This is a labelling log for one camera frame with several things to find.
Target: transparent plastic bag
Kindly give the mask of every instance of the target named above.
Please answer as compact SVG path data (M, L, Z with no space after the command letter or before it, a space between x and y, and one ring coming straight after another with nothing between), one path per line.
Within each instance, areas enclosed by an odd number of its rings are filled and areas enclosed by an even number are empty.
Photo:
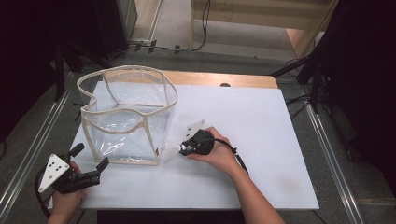
M96 161L159 164L177 91L164 72L137 65L81 77L81 123Z

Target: human hand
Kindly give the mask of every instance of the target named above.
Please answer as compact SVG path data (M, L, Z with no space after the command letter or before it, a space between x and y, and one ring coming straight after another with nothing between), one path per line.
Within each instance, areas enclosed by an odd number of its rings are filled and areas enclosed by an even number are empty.
M230 144L228 138L221 135L214 127L205 129L205 131L210 132L215 138L221 139ZM217 141L215 141L215 145L208 155L191 153L187 156L187 158L195 161L205 161L227 175L230 175L234 169L241 168L236 161L235 155L232 153L231 149Z
M81 174L75 162L70 161L70 166ZM75 214L79 204L87 196L85 189L80 189L72 193L61 194L55 191L52 195L53 209L48 223L68 223Z

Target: gray floor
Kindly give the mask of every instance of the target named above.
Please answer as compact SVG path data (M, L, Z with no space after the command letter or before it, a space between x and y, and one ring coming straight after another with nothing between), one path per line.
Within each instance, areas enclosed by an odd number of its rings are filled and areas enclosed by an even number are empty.
M283 67L286 61L293 58L290 43L287 38L285 39L284 31L275 30L273 28L269 29L272 30L275 39L270 40L266 39L270 37L265 37L265 41L272 44L267 45L263 43L262 51L270 52L270 48L265 46L271 46L272 48L277 46L277 49L274 50L273 53L265 53L262 56L260 56L258 52L251 51L251 48L229 51L228 47L234 43L234 40L229 40L230 44L222 48L221 45L210 42L212 37L210 37L211 34L209 34L208 44L205 50L200 52L181 52L178 55L174 55L173 52L169 50L155 50L153 53L148 54L147 49L142 49L137 52L129 51L113 61L112 64L114 66L140 64L162 70L266 75ZM88 74L98 69L101 68L96 65L86 65L83 74ZM298 74L297 71L292 71L291 73L293 75ZM74 74L73 76L74 78L78 78L81 75ZM72 82L73 85L71 85L70 93L59 118L51 129L48 138L45 139L46 143L38 153L36 163L34 163L32 170L28 172L27 179L21 191L17 190L18 197L16 201L10 202L13 206L9 211L5 223L44 223L46 221L39 210L38 202L35 200L33 183L35 174L38 169L45 164L49 155L51 153L65 153L70 148L74 139L79 125L78 121L75 122L74 119L78 114L79 107L73 105L73 103L81 103L80 95L74 84L75 81L74 79ZM293 76L286 74L279 77L277 83L285 99L301 95L301 87L296 83ZM8 151L6 156L0 161L0 170L2 171L2 175L0 176L0 190L2 192L11 181L18 168L20 168L21 161L35 141L36 134L39 132L41 125L53 106L52 100L54 95L55 89L51 88L39 101L37 101L35 106L26 114L8 137ZM302 103L291 105L289 107L290 113L299 109L301 105ZM356 201L359 203L358 207L365 223L396 223L394 205L380 205L380 203L376 202L363 204L364 199L392 200L394 197L382 174L373 166L351 162L347 158L346 146L332 118L327 116L321 107L319 107L319 109L319 115L326 134L329 137L336 158L345 174L346 181ZM317 188L317 198L320 205L320 209L317 213L326 223L349 223L349 218L343 201L341 200L339 190L334 184L331 170L325 160L317 134L306 110L303 110L302 113L293 120L293 126L304 155L312 184ZM313 211L279 212L287 223L323 223ZM81 223L96 223L96 212L87 212Z

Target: white table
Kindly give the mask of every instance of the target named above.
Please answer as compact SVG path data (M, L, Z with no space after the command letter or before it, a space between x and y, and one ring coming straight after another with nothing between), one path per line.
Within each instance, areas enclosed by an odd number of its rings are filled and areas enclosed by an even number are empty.
M280 90L177 85L179 99L166 142L181 143L188 124L205 119L230 138L250 177L276 209L318 209ZM95 169L82 129L74 161ZM85 209L237 209L232 182L210 165L176 154L160 166L109 164L101 184L87 189Z

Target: wooden cabinet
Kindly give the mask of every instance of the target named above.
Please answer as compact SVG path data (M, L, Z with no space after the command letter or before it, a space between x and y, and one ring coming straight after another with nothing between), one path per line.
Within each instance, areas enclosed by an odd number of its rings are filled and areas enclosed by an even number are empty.
M192 0L193 20L200 20L206 0ZM211 0L210 21L286 28L297 58L306 54L320 31L325 31L338 0Z

